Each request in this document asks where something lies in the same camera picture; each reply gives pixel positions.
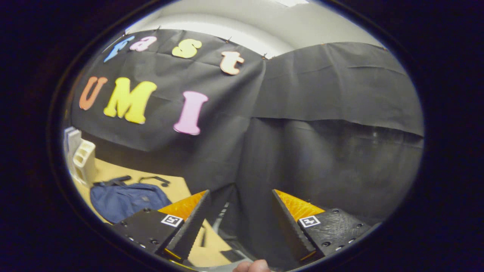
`blue bag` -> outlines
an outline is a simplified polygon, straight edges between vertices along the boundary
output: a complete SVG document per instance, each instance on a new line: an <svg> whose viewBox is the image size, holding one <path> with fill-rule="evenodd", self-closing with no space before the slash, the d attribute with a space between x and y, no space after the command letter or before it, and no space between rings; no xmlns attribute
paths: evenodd
<svg viewBox="0 0 484 272"><path fill-rule="evenodd" d="M144 208L159 210L171 204L158 186L144 183L126 185L123 181L129 179L131 177L125 176L97 182L91 188L91 203L107 221L116 224Z"/></svg>

